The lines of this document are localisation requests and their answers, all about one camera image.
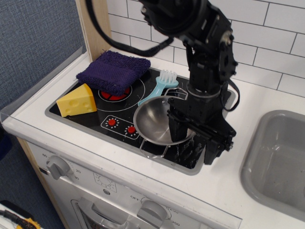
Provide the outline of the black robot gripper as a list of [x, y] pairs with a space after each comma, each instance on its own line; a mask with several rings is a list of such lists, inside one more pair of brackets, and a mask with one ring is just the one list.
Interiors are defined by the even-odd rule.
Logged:
[[206, 141], [204, 164], [211, 165], [224, 150], [233, 147], [236, 131], [224, 118], [223, 112], [231, 112], [236, 106], [226, 107], [231, 92], [197, 97], [188, 94], [187, 99], [170, 98], [168, 103], [169, 130], [174, 143], [185, 141], [193, 132]]

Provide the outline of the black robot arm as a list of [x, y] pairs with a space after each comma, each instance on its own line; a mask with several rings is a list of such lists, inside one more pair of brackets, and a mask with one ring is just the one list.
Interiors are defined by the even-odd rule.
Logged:
[[142, 5], [149, 25], [186, 48], [188, 96], [168, 101], [171, 138], [185, 138], [188, 129], [196, 132], [205, 143], [204, 163], [210, 165], [232, 148], [236, 135], [223, 116], [237, 67], [231, 23], [207, 0], [144, 0]]

